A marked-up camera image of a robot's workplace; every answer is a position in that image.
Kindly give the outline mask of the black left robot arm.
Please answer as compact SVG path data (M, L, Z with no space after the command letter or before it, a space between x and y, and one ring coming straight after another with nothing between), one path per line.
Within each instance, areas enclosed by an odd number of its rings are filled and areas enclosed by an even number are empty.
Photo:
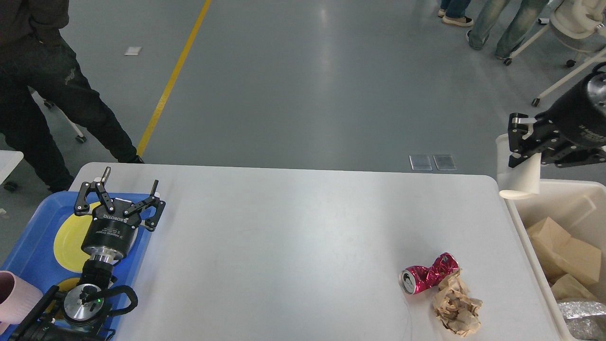
M165 208L157 192L109 194L110 168L41 203L2 269L45 290L3 341L109 341L135 309L131 284Z

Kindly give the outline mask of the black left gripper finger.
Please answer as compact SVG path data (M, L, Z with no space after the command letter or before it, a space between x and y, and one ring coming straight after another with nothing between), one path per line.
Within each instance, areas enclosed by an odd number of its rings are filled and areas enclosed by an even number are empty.
M91 193L95 193L99 198L99 202L105 207L109 214L114 213L114 205L112 199L109 197L108 192L105 189L105 183L110 175L111 168L106 167L100 181L93 183L84 182L80 186L80 191L74 203L74 214L76 216L92 215L87 203L87 197Z
M156 194L158 183L159 181L156 179L150 194L146 199L131 204L130 207L123 210L123 218L125 218L126 223L133 228L144 226L148 231L155 231L158 226L158 222L165 208L165 201L162 201L160 196ZM141 213L150 207L154 208L154 214L143 220L141 218Z

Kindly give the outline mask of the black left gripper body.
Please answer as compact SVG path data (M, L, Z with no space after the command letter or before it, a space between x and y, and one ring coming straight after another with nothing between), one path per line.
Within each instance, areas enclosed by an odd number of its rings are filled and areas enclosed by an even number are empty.
M93 209L93 221L82 242L81 249L88 255L93 255L100 249L112 250L114 259L127 257L142 219L139 212L130 216L123 213L130 208L130 203L114 203L114 212L108 212L104 205Z

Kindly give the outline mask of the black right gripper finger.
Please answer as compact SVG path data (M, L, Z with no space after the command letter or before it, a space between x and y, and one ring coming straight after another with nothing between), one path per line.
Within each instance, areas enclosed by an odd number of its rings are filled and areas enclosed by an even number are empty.
M554 164L557 168L598 164L606 162L606 152L600 148L564 145L558 150L551 148L543 152L543 164Z
M571 157L576 145L546 118L533 119L528 115L509 115L508 142L511 155L508 166L515 168L539 155L540 164L555 164L558 168L575 166Z

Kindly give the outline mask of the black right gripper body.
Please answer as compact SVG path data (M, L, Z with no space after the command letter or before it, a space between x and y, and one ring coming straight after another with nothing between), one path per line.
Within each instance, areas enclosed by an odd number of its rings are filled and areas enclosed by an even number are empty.
M597 148L606 142L606 76L593 73L564 93L537 119L546 118L575 145Z

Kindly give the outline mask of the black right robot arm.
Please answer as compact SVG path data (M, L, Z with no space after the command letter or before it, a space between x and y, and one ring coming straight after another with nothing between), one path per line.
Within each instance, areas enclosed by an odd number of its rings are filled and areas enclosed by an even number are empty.
M510 168L519 166L535 154L541 164L558 168L604 163L606 154L605 63L563 94L535 122L521 123L528 115L509 115L508 140Z

